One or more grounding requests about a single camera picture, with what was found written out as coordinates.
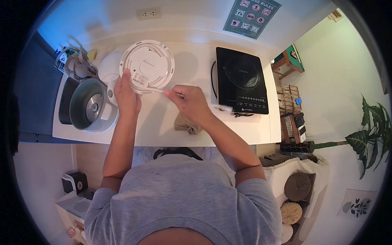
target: round cushion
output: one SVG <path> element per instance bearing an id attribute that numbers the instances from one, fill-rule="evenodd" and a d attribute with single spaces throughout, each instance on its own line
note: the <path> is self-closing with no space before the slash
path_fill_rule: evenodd
<path id="1" fill-rule="evenodd" d="M 312 189 L 308 174 L 297 172 L 292 174 L 286 181 L 285 194 L 291 201 L 301 201 Z"/>
<path id="2" fill-rule="evenodd" d="M 294 230 L 291 225 L 282 224 L 282 244 L 288 242 L 293 234 Z"/>
<path id="3" fill-rule="evenodd" d="M 282 213 L 282 222 L 284 224 L 295 224 L 302 216 L 302 208 L 298 203 L 287 202 L 280 208 Z"/>

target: black induction stove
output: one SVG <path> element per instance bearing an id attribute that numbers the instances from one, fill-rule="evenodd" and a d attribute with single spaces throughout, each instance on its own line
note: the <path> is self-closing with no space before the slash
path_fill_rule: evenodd
<path id="1" fill-rule="evenodd" d="M 267 89 L 259 57 L 216 48 L 218 104 L 236 113 L 268 114 Z"/>

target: electrical socket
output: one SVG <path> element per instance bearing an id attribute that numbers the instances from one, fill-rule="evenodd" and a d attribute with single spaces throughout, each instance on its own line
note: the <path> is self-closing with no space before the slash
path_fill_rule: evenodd
<path id="1" fill-rule="evenodd" d="M 161 7 L 139 9 L 136 11 L 136 17 L 138 20 L 161 19 Z"/>

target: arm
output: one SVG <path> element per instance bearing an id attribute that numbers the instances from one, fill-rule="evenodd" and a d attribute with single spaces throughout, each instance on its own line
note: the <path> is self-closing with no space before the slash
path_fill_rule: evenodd
<path id="1" fill-rule="evenodd" d="M 129 70 L 125 69 L 123 77 L 118 78 L 114 87 L 120 117 L 103 163 L 103 179 L 100 186 L 116 192 L 132 166 L 136 123 L 142 107 L 139 96 L 131 88 L 129 77 Z"/>
<path id="2" fill-rule="evenodd" d="M 241 137 L 213 115 L 199 87 L 176 85 L 173 90 L 165 90 L 165 96 L 211 136 L 227 164 L 236 171 L 236 185 L 253 178 L 265 180 L 259 158 Z"/>

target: human hand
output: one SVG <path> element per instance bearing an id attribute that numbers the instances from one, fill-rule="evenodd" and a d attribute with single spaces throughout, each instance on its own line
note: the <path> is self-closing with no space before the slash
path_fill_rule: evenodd
<path id="1" fill-rule="evenodd" d="M 142 102 L 139 95 L 131 88 L 129 69 L 124 69 L 123 76 L 118 77 L 114 87 L 118 109 L 121 117 L 135 118 L 139 115 Z"/>
<path id="2" fill-rule="evenodd" d="M 182 94 L 184 98 L 179 97 L 177 93 Z M 186 118 L 198 126 L 203 127 L 215 118 L 199 87 L 176 85 L 173 90 L 166 89 L 164 95 L 177 106 Z"/>

